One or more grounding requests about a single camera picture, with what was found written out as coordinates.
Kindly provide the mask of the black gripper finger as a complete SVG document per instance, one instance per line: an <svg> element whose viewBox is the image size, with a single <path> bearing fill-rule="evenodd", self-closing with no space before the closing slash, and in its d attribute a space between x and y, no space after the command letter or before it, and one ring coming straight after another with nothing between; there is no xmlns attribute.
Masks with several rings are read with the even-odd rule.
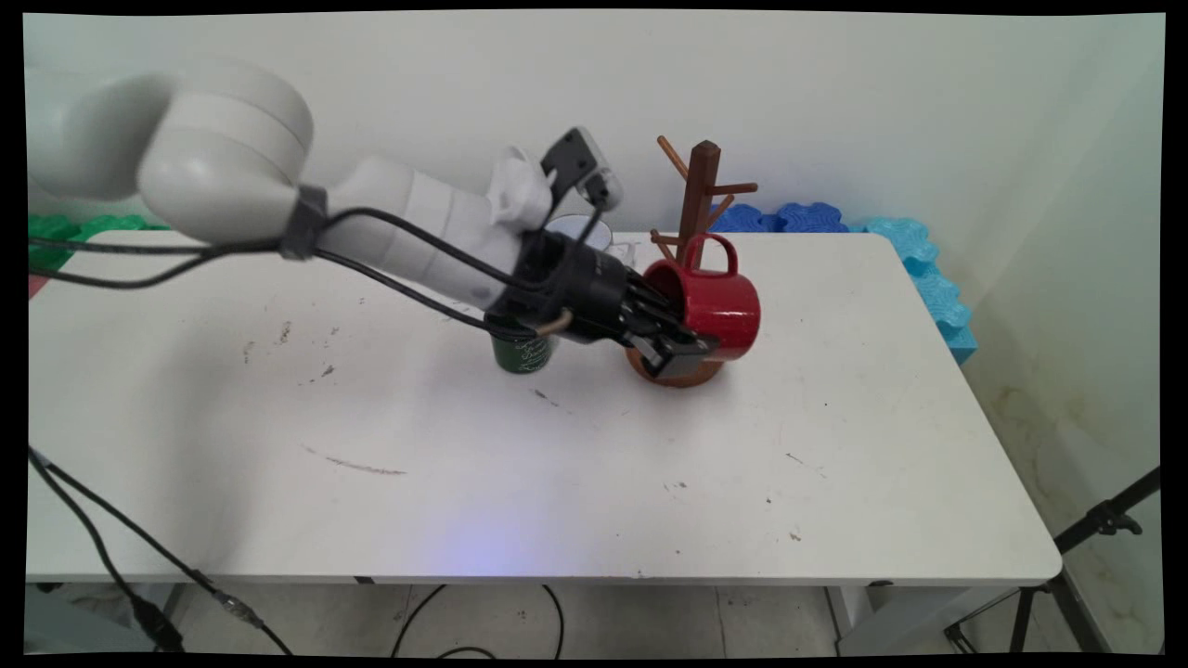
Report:
<svg viewBox="0 0 1188 668"><path fill-rule="evenodd" d="M628 330L628 348L636 351L638 367L647 379L675 379L694 374L709 361L720 340L699 334L683 324L662 323Z"/></svg>
<svg viewBox="0 0 1188 668"><path fill-rule="evenodd" d="M642 275L628 275L628 329L687 329L683 305Z"/></svg>

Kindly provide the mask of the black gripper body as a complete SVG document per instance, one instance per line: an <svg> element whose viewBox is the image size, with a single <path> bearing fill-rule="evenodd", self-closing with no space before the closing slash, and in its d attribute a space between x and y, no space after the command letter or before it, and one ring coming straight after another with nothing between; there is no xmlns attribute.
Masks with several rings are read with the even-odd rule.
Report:
<svg viewBox="0 0 1188 668"><path fill-rule="evenodd" d="M652 334L652 317L642 308L642 275L606 252L560 233L532 232L523 237L513 277L549 283L541 291L504 290L504 316L527 327L552 322L568 309L573 320L560 338L628 345L631 338Z"/></svg>

